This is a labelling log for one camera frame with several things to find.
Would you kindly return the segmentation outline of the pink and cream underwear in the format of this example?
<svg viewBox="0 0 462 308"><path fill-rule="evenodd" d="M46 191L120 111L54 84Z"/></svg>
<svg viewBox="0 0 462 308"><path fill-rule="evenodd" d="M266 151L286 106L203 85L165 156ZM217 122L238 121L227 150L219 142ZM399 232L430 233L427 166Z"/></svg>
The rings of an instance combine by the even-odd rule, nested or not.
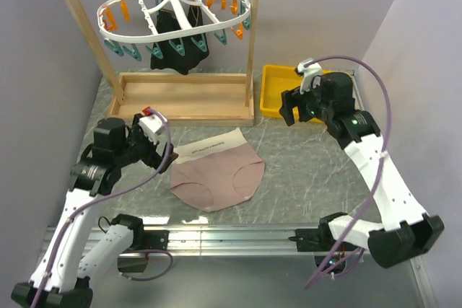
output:
<svg viewBox="0 0 462 308"><path fill-rule="evenodd" d="M182 202L205 212L250 200L266 168L239 128L179 146L176 153L170 191Z"/></svg>

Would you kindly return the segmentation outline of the white oval clip hanger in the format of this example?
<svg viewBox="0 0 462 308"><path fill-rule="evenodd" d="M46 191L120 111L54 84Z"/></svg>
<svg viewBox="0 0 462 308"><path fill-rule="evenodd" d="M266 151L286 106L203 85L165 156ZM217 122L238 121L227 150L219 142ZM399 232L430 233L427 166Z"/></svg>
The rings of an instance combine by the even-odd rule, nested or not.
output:
<svg viewBox="0 0 462 308"><path fill-rule="evenodd" d="M251 2L249 0L221 0L221 9L224 11L229 9L233 18L221 21L216 14L211 10L215 0L137 0L141 12L147 21L147 27L150 30L149 35L120 35L116 30L109 32L105 29L103 19L105 18L103 11L105 7L111 7L114 4L120 4L119 0L109 0L102 4L97 11L97 23L100 34L107 39L117 41L118 43L158 43L161 41L181 38L190 35L198 35L202 33L212 32L214 36L224 45L227 44L227 36L225 30L234 26L238 26L241 22L245 29L250 28L251 23ZM184 11L183 6L187 4L201 10L209 19L210 23L205 25L192 25ZM166 33L158 33L157 22L154 22L152 16L158 14L160 10L172 10L180 25L180 30Z"/></svg>

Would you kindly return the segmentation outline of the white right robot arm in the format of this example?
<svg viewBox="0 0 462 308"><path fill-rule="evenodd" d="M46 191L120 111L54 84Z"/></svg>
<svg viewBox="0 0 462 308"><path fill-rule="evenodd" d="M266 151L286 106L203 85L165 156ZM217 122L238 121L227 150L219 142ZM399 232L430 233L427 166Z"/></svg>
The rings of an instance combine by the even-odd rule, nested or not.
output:
<svg viewBox="0 0 462 308"><path fill-rule="evenodd" d="M372 193L380 222L355 219L344 212L323 217L318 243L327 250L342 242L370 252L382 268L427 253L444 230L402 179L388 152L385 137L371 114L356 107L353 81L346 73L304 73L299 87L282 92L280 114L287 125L317 118L352 160Z"/></svg>

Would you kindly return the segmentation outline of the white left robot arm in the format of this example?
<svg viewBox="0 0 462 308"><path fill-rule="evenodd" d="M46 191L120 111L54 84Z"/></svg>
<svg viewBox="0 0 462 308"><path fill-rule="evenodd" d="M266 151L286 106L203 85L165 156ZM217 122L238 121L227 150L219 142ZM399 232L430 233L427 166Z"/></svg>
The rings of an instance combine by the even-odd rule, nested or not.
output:
<svg viewBox="0 0 462 308"><path fill-rule="evenodd" d="M132 124L103 118L93 141L72 167L61 217L30 279L17 283L11 299L20 307L90 307L96 281L125 251L147 254L142 219L119 214L88 253L92 225L103 203L120 196L113 188L122 169L143 162L159 175L177 158L167 118L148 107Z"/></svg>

